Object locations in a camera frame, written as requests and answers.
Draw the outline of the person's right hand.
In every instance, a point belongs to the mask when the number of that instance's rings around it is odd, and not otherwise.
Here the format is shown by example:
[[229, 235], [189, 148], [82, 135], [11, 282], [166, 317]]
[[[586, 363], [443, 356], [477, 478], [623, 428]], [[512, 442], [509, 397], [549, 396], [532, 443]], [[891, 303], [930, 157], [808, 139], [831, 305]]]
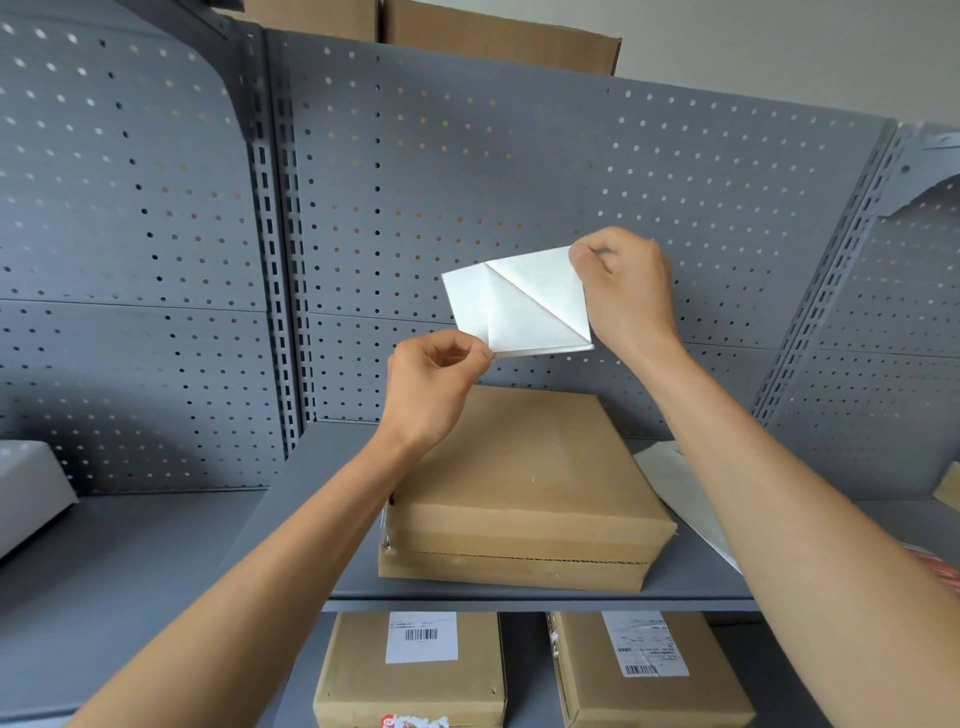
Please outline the person's right hand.
[[657, 243], [618, 226], [575, 243], [602, 258], [602, 269], [576, 269], [594, 334], [630, 370], [640, 372], [679, 346], [669, 264]]

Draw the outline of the person's left hand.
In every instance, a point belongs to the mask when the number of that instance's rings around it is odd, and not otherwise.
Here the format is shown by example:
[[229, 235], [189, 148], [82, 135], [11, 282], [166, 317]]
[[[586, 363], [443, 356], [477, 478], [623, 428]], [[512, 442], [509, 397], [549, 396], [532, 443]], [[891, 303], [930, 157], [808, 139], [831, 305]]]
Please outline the person's left hand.
[[379, 431], [409, 454], [423, 456], [450, 434], [485, 374], [442, 368], [442, 354], [455, 347], [491, 351], [474, 335], [444, 329], [402, 341], [389, 358]]

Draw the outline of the white adhesive label sheet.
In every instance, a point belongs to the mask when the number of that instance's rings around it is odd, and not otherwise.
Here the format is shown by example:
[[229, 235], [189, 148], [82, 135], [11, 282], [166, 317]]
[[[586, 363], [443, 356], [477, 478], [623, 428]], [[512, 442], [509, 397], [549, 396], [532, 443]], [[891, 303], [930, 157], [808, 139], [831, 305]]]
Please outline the white adhesive label sheet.
[[497, 358], [594, 348], [584, 288], [570, 247], [467, 266], [441, 276], [456, 327]]

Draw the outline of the person's left forearm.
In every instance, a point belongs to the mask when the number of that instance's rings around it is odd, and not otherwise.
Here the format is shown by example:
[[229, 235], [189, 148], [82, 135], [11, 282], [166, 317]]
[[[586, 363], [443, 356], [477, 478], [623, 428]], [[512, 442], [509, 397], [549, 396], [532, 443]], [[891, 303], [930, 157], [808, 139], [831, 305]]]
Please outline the person's left forearm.
[[64, 728], [256, 728], [378, 512], [423, 457], [378, 429]]

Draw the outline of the person's right forearm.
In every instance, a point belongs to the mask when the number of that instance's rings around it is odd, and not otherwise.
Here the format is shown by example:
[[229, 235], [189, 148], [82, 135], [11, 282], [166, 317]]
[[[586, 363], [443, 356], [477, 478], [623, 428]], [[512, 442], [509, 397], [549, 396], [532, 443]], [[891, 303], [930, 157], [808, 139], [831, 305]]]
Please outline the person's right forearm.
[[664, 415], [761, 613], [834, 728], [960, 728], [960, 595], [679, 342], [618, 358]]

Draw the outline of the large brown cardboard box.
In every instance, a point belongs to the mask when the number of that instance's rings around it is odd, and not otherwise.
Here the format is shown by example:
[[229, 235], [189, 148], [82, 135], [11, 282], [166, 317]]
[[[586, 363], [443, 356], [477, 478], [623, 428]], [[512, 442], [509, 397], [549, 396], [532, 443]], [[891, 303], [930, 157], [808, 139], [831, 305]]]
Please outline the large brown cardboard box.
[[635, 594], [676, 531], [596, 395], [477, 385], [390, 497], [378, 576]]

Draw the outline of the grey perforated back panel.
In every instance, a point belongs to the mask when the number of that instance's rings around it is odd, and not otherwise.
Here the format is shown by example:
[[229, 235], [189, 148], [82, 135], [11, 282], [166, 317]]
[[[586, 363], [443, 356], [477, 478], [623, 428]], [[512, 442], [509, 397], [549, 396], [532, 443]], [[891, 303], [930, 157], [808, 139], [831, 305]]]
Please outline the grey perforated back panel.
[[768, 431], [855, 500], [960, 460], [960, 127], [923, 123]]
[[441, 276], [606, 226], [660, 244], [680, 336], [752, 410], [891, 118], [268, 33], [304, 418], [372, 422]]
[[112, 0], [0, 0], [0, 439], [82, 494], [265, 487], [266, 288], [215, 67]]

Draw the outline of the grey slotted shelf upright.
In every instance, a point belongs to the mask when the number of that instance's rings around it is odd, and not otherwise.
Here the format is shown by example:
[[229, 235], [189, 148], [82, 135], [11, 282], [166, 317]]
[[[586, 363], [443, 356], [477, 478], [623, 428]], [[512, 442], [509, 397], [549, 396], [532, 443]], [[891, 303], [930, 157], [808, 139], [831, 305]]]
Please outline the grey slotted shelf upright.
[[916, 134], [915, 124], [890, 121], [883, 125], [754, 400], [751, 413], [762, 428], [772, 427], [783, 396], [794, 377], [803, 370], [807, 350], [845, 284], [863, 239], [875, 221], [875, 208], [891, 176], [891, 167]]
[[270, 318], [270, 346], [277, 384], [284, 456], [303, 433], [296, 329], [287, 259], [287, 219], [275, 123], [269, 42], [265, 29], [240, 22], [242, 60], [250, 103], [249, 167]]

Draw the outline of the brown cardboard carton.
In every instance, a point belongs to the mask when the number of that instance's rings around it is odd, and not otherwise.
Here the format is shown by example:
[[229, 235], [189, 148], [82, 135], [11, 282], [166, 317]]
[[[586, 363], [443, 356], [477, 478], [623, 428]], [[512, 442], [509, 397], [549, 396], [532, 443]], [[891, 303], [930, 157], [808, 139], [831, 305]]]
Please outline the brown cardboard carton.
[[243, 0], [243, 9], [220, 13], [264, 28], [378, 41], [378, 0]]
[[612, 77], [621, 38], [417, 0], [381, 0], [380, 42], [418, 51]]

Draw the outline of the white paper sheet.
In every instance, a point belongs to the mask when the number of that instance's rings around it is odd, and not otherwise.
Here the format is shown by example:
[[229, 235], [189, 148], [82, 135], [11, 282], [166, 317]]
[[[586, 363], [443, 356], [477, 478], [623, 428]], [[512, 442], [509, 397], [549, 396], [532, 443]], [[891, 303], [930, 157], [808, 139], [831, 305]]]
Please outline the white paper sheet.
[[678, 443], [654, 443], [633, 459], [660, 500], [740, 574], [714, 506]]

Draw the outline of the cardboard box with barcode label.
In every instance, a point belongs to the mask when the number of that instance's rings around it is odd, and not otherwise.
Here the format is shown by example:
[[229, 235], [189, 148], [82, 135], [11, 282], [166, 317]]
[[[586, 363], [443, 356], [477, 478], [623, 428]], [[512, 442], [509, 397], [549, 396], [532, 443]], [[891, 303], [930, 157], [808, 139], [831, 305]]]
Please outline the cardboard box with barcode label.
[[491, 612], [344, 612], [318, 677], [318, 728], [503, 728], [500, 619]]

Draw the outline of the cardboard box with torn label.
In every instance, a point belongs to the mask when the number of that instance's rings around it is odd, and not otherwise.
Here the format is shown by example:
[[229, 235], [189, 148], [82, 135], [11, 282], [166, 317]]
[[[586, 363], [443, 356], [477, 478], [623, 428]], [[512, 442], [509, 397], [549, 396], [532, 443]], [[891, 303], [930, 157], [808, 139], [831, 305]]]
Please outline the cardboard box with torn label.
[[702, 613], [546, 620], [565, 728], [746, 728], [757, 716]]

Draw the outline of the small cardboard piece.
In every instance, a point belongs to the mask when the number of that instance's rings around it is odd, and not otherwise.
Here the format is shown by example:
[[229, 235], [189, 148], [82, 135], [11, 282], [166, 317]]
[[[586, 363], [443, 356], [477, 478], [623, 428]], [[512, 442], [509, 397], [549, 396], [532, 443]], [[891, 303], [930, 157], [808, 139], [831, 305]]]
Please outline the small cardboard piece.
[[952, 461], [944, 468], [932, 498], [960, 514], [960, 461]]

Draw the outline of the white box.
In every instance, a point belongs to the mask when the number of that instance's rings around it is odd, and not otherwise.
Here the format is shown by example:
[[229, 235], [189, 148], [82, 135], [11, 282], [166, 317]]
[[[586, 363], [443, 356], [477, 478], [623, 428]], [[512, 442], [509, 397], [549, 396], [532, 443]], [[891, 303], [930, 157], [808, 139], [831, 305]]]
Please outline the white box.
[[0, 559], [78, 502], [48, 443], [0, 440]]

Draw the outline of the red printed packet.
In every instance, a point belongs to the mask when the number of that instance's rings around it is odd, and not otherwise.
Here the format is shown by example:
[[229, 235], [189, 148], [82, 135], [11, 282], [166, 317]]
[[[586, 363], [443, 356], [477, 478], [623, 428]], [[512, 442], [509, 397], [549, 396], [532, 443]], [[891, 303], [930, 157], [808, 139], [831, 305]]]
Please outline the red printed packet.
[[960, 569], [921, 546], [907, 542], [901, 545], [907, 552], [918, 558], [940, 582], [960, 596]]

